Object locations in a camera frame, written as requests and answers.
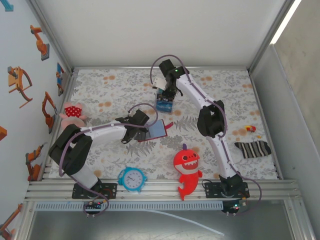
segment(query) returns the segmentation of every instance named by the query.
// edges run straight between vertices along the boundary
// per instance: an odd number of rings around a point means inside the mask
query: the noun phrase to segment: white cable
[[[173,214],[170,214],[170,213],[167,213],[167,212],[163,212],[163,211],[156,211],[156,210],[143,210],[144,212],[149,212],[149,213],[154,213],[154,214],[163,214],[163,215],[167,215],[169,217],[173,217],[173,218],[176,218],[176,219],[180,219],[180,220],[183,220],[183,221],[186,221],[188,223],[191,223],[191,224],[194,224],[194,225],[197,225],[199,227],[202,227],[204,229],[207,229],[209,230],[210,232],[213,232],[215,234],[219,234],[221,236],[224,236],[225,234],[220,232],[220,231],[217,231],[217,230],[214,230],[208,226],[205,226],[205,225],[202,225],[201,223],[198,223],[196,221],[192,221],[190,219],[187,219],[187,218],[184,218],[184,217],[181,217],[181,216],[177,216],[177,215],[173,215]]]

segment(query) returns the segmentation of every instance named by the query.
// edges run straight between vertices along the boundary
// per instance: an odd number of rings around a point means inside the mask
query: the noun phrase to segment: pink object
[[[183,184],[183,188],[178,187],[182,201],[185,200],[186,195],[194,192],[199,178],[202,178],[202,172],[198,170],[199,158],[199,155],[195,151],[187,149],[187,145],[183,144],[182,150],[173,159],[174,168],[182,174],[179,182]]]
[[[65,114],[60,113],[59,116],[62,118],[61,127],[64,130],[68,125],[74,124],[79,128],[85,126],[84,120],[87,118],[86,115],[81,115],[82,104],[77,103],[72,105],[71,102],[66,102],[64,105]]]

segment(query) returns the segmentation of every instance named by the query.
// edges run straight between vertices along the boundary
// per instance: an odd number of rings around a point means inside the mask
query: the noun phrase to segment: floral tablecloth
[[[97,126],[125,117],[128,109],[139,103],[154,104],[156,90],[150,84],[148,69],[82,69],[78,72],[70,101],[84,105],[88,116],[86,125]],[[264,140],[266,134],[253,86],[246,70],[190,70],[194,80],[215,100],[224,102],[228,122],[226,140],[233,161],[242,175],[254,179],[277,179],[273,155],[244,159],[235,142]],[[163,77],[160,70],[153,77]],[[148,106],[140,108],[153,120],[156,116]],[[112,141],[92,147],[86,164],[101,179],[116,179],[125,167],[140,168],[148,179],[179,178],[173,166],[175,154],[187,144],[200,155],[199,169],[203,178],[218,178],[218,164],[210,144],[198,129],[199,111],[186,95],[179,93],[174,99],[173,112],[159,113],[167,125],[167,137],[128,144]],[[256,132],[245,130],[246,125],[256,127]],[[58,166],[53,163],[50,178],[59,178]]]

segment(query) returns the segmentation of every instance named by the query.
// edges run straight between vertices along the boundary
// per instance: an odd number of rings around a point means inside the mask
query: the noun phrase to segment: purple cable
[[[182,66],[182,68],[183,68],[183,70],[184,70],[184,73],[185,73],[186,77],[188,78],[189,83],[190,83],[190,84],[192,85],[192,87],[201,95],[201,97],[203,97],[204,99],[206,99],[205,95],[203,95],[203,93],[193,84],[193,82],[191,81],[191,78],[190,78],[189,74],[187,74],[187,69],[186,69],[184,63],[183,63],[182,60],[181,60],[179,57],[177,57],[176,55],[166,54],[166,55],[163,55],[163,56],[161,56],[161,57],[158,57],[158,58],[153,62],[152,66],[151,66],[151,69],[150,69],[150,82],[151,82],[151,84],[153,84],[153,82],[152,82],[152,69],[154,68],[154,66],[155,66],[155,64],[157,63],[157,61],[159,61],[159,60],[162,59],[162,58],[166,58],[166,57],[176,58],[176,59],[180,62],[181,66]],[[211,104],[214,105],[215,107],[217,107],[217,108],[219,109],[219,111],[222,113],[225,128],[224,128],[224,130],[223,130],[222,135],[219,135],[219,137],[220,137],[220,138],[223,138],[223,137],[226,135],[226,133],[227,133],[227,128],[228,128],[228,126],[227,126],[227,118],[226,118],[225,112],[224,112],[224,110],[223,110],[218,104],[214,103],[213,101],[210,101],[210,100],[206,100],[206,101],[209,102],[209,103],[211,103]]]
[[[193,86],[193,88],[201,95],[201,97],[203,97],[203,99],[206,99],[205,95],[203,95],[203,93],[193,84],[193,82],[192,82],[191,79],[190,79],[190,76],[189,76],[189,74],[188,74],[188,72],[187,72],[187,69],[186,69],[184,63],[183,63],[183,62],[181,61],[181,59],[180,59],[179,57],[177,57],[176,55],[166,54],[166,55],[163,55],[163,56],[161,56],[161,57],[158,57],[158,58],[154,61],[154,63],[153,63],[152,66],[151,66],[151,69],[150,69],[150,81],[151,81],[151,84],[153,84],[153,82],[152,82],[152,69],[154,68],[154,66],[155,66],[155,64],[156,64],[157,61],[159,61],[159,60],[162,59],[162,58],[166,58],[166,57],[176,58],[176,59],[180,62],[181,66],[182,66],[182,68],[183,68],[183,70],[184,70],[184,73],[186,74],[186,77],[188,78],[189,83],[190,83],[190,84]],[[228,128],[226,114],[225,114],[224,110],[223,110],[218,104],[216,104],[216,103],[214,103],[214,102],[212,102],[212,101],[210,101],[210,100],[208,100],[208,99],[207,99],[206,101],[209,102],[209,103],[211,103],[211,104],[214,105],[215,107],[217,107],[217,108],[219,109],[219,111],[222,113],[223,120],[224,120],[224,130],[223,130],[223,134],[222,134],[222,135],[218,135],[218,137],[222,139],[222,138],[226,135],[226,133],[227,133],[227,128]],[[260,195],[259,195],[259,199],[258,199],[257,204],[256,204],[254,207],[250,208],[248,211],[239,213],[239,215],[243,215],[243,214],[248,213],[248,212],[250,212],[251,210],[255,209],[255,208],[257,207],[257,205],[260,203],[261,198],[262,198],[262,189],[261,189],[260,184],[259,184],[256,180],[242,176],[242,175],[240,174],[240,172],[238,172],[238,171],[235,169],[235,167],[230,163],[229,155],[228,155],[228,153],[227,153],[227,149],[226,149],[226,146],[225,146],[225,144],[224,144],[224,141],[223,141],[223,140],[220,140],[220,141],[221,141],[221,143],[222,143],[224,153],[225,153],[226,158],[227,158],[227,160],[228,160],[228,164],[229,164],[230,167],[233,169],[233,171],[234,171],[237,175],[239,175],[239,177],[241,177],[243,180],[252,181],[252,182],[255,183],[255,184],[257,185],[257,187],[259,188]]]
[[[146,125],[144,125],[144,126],[135,125],[135,124],[130,124],[130,123],[109,123],[109,124],[105,124],[105,125],[93,127],[91,130],[90,130],[90,129],[83,130],[83,131],[80,131],[80,132],[76,133],[75,135],[73,135],[73,136],[69,139],[69,141],[66,143],[66,145],[65,145],[65,147],[64,147],[64,149],[63,149],[63,151],[62,151],[62,155],[61,155],[60,163],[59,163],[59,176],[62,177],[62,176],[65,174],[65,172],[62,172],[62,166],[63,166],[64,160],[65,160],[65,156],[66,156],[68,147],[70,146],[71,142],[72,142],[76,137],[78,137],[79,135],[88,133],[88,132],[90,132],[90,131],[98,130],[98,129],[108,128],[108,127],[111,127],[112,125],[113,125],[113,126],[130,126],[130,127],[135,127],[135,128],[141,128],[141,127],[149,128],[149,127],[153,126],[154,124],[156,124],[156,122],[158,121],[159,114],[158,114],[157,109],[156,109],[154,106],[152,106],[151,104],[149,104],[149,103],[139,103],[139,104],[137,104],[137,105],[134,105],[133,107],[131,107],[131,108],[129,109],[128,113],[130,113],[130,111],[131,111],[133,108],[135,108],[135,107],[137,107],[137,106],[141,106],[141,105],[147,105],[147,106],[149,106],[149,107],[151,107],[151,108],[154,109],[155,114],[156,114],[156,117],[155,117],[155,120],[154,120],[153,123],[151,123],[151,124],[146,124]],[[97,195],[97,196],[99,196],[99,197],[101,197],[101,198],[103,198],[103,199],[106,200],[106,202],[107,202],[106,208],[104,208],[103,210],[101,210],[99,213],[95,214],[95,216],[98,216],[99,214],[101,214],[101,213],[103,213],[105,210],[107,210],[107,208],[109,207],[109,200],[108,200],[108,198],[107,198],[106,196],[104,196],[103,194],[101,194],[101,193],[99,193],[99,192],[93,191],[93,190],[91,190],[90,188],[82,185],[82,184],[81,184],[80,182],[78,182],[74,177],[70,176],[70,178],[73,179],[81,188],[83,188],[83,189],[85,189],[85,190],[87,190],[87,191],[89,191],[89,192],[91,192],[91,193],[93,193],[93,194],[95,194],[95,195]],[[86,205],[83,206],[83,212],[84,212],[85,214],[87,214],[87,212],[86,212],[86,207],[87,207],[88,205],[89,205],[89,204],[86,204]]]

